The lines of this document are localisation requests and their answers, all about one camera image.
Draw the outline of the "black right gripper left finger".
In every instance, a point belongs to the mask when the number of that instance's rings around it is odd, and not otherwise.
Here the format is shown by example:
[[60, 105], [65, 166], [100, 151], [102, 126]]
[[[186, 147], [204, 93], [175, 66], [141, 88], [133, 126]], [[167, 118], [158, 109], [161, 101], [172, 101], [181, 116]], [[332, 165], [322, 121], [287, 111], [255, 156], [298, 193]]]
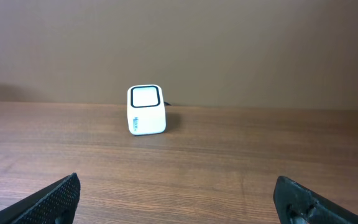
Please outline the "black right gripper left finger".
[[72, 224], [81, 184], [74, 172], [0, 211], [0, 224]]

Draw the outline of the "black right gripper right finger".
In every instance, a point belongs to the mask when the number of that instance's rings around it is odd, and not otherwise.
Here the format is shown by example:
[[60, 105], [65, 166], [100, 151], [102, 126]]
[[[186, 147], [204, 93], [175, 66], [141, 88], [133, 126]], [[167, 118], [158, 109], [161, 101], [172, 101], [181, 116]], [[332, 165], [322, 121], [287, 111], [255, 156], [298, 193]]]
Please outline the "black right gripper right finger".
[[273, 202], [281, 223], [358, 224], [358, 215], [288, 177], [275, 184]]

